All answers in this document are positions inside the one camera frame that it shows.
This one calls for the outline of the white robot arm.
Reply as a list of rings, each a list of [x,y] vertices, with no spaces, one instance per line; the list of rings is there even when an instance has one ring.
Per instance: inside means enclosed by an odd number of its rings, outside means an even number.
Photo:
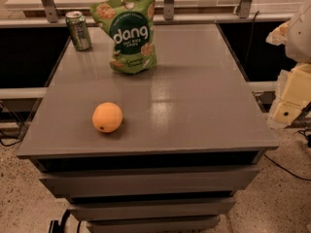
[[[290,126],[311,103],[311,1],[270,32],[266,42],[284,45],[286,57],[296,62],[290,71],[280,72],[267,119],[271,128],[281,129]]]

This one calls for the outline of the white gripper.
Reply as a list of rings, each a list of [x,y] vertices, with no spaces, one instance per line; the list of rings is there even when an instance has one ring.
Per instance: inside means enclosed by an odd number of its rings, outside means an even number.
[[[276,27],[266,37],[270,45],[280,46],[287,42],[289,22]],[[311,65],[297,63],[287,75],[281,100],[275,99],[269,110],[267,124],[271,128],[290,126],[311,102]]]

